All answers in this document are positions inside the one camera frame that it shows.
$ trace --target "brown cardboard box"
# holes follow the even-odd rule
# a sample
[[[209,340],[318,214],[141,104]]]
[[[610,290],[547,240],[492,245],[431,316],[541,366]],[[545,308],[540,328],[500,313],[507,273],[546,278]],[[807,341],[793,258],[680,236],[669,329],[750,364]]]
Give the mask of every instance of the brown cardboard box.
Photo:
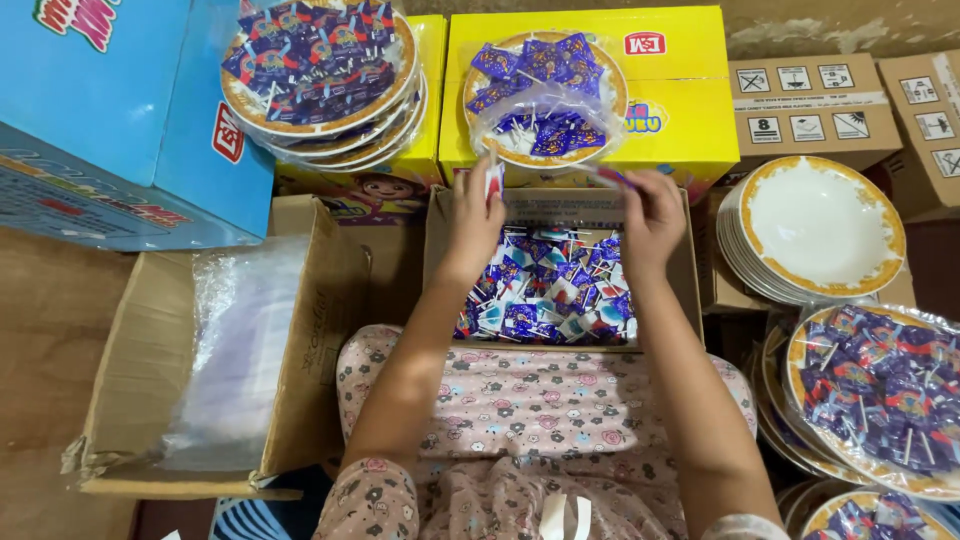
[[[88,493],[141,499],[298,497],[262,480],[339,456],[343,436],[334,373],[356,330],[370,272],[321,202],[274,199],[269,235],[310,234],[300,294],[277,385],[267,446],[255,471],[165,471],[142,456],[159,441],[193,364],[194,284],[189,252],[140,254],[104,349],[84,434],[68,450]]]
[[[741,281],[723,258],[716,237],[717,210],[730,187],[714,188],[707,201],[695,207],[691,215],[697,279],[700,283],[700,307],[704,314],[766,311],[773,302]],[[913,276],[906,264],[890,284],[877,292],[882,304],[916,307]]]
[[[667,279],[693,330],[703,341],[704,325],[700,317],[697,274],[693,259],[693,238],[689,227],[689,206],[684,192],[687,234],[667,263]],[[507,224],[519,226],[555,225],[596,230],[617,229],[623,224],[623,206],[614,189],[576,187],[515,187],[503,192],[507,205]],[[446,251],[449,221],[452,217],[453,191],[434,186],[426,214],[426,246],[423,254],[423,284],[430,281]],[[455,346],[478,349],[529,350],[529,345],[487,341],[454,341]],[[639,347],[540,347],[546,351],[636,352]]]
[[[869,54],[731,61],[730,81],[740,163],[718,187],[782,156],[862,171],[902,147]]]
[[[960,217],[960,50],[877,63],[907,148],[883,163],[905,222]]]

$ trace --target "pink floral fabric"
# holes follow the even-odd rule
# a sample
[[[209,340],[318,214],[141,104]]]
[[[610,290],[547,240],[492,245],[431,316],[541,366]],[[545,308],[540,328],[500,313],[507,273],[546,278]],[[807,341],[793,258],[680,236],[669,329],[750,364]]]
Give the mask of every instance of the pink floral fabric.
[[[401,332],[365,327],[341,352],[345,438]],[[743,376],[711,361],[756,436]],[[350,464],[318,535],[532,540],[543,499],[565,493],[593,502],[590,538],[685,537],[675,464],[652,400],[643,355],[452,348],[417,470]],[[357,520],[365,526],[351,525]],[[342,534],[351,528],[355,536]]]

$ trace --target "person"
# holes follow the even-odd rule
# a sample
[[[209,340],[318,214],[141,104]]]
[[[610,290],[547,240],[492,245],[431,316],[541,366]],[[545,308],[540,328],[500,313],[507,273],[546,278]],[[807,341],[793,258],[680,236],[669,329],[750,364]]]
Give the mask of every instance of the person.
[[[504,223],[487,165],[453,186],[449,244],[406,328],[367,327],[341,352],[348,441],[314,540],[785,539],[749,391],[667,280],[686,223],[668,177],[621,188],[645,355],[450,348]]]

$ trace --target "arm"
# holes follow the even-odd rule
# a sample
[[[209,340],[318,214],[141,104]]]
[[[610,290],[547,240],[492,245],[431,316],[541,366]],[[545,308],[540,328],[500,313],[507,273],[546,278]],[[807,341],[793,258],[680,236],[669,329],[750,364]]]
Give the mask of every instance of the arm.
[[[623,193],[624,272],[677,460],[689,537],[699,539],[732,514],[754,514],[782,527],[756,441],[666,278],[666,262],[686,232],[683,195],[654,171],[627,173],[627,179],[642,193]]]
[[[453,229],[446,254],[420,295],[410,320],[363,404],[341,471],[365,457],[389,459],[406,470],[417,462],[433,414],[453,328],[470,289],[490,262],[506,210],[485,201],[480,160],[469,181],[454,183]]]

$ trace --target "cardboard box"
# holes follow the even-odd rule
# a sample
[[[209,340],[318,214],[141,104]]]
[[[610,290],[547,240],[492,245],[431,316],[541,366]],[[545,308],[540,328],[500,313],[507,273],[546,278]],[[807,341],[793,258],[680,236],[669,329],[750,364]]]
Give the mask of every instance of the cardboard box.
[[[457,14],[450,20],[440,135],[440,162],[449,183],[477,159],[464,115],[470,61],[485,42],[550,28],[595,37],[626,77],[628,133],[602,159],[605,164],[617,170],[657,168],[696,201],[739,160],[720,8]],[[504,180],[507,187],[596,186],[584,171],[551,174],[512,165]]]
[[[507,205],[507,225],[580,227],[587,229],[618,229],[623,225],[623,205],[614,189],[596,188],[589,191],[578,188],[527,187],[506,189],[503,200]],[[704,339],[704,325],[700,318],[697,275],[693,257],[693,237],[689,227],[689,205],[685,202],[687,229],[677,250],[667,262],[667,279],[680,301],[690,326]],[[434,187],[430,194],[430,208],[426,218],[426,245],[423,248],[423,286],[429,283],[440,264],[449,241],[450,220],[453,216],[453,191]],[[455,347],[478,349],[529,350],[529,345],[479,340],[454,340]],[[540,346],[545,351],[581,351],[585,353],[638,352],[639,347],[600,346]]]
[[[0,3],[7,80],[30,87],[0,89],[0,225],[121,251],[262,240],[273,162],[216,68],[236,14],[236,0]]]
[[[437,164],[440,109],[444,94],[446,19],[442,15],[409,18],[420,44],[427,79],[426,116],[414,144],[395,158],[355,173],[308,171],[278,162],[276,183],[281,193],[313,193],[324,200],[340,225],[422,224],[430,186],[443,184]],[[399,195],[384,199],[371,183],[398,187]]]
[[[960,50],[877,63],[907,148],[882,167],[907,223],[960,217]]]
[[[167,430],[193,365],[194,283],[188,252],[140,254],[97,374],[83,436],[66,455],[87,493],[140,499],[285,498],[263,488],[279,473],[343,451],[335,373],[356,331],[370,272],[366,254],[311,196],[274,199],[270,235],[311,234],[255,471],[166,471],[144,461]]]
[[[782,156],[862,171],[902,147],[869,54],[730,62],[740,163],[718,186]]]
[[[714,188],[707,200],[691,213],[700,307],[704,314],[766,311],[774,303],[741,281],[723,257],[716,236],[717,210],[729,187]],[[913,276],[905,263],[900,273],[877,292],[882,304],[916,307]]]

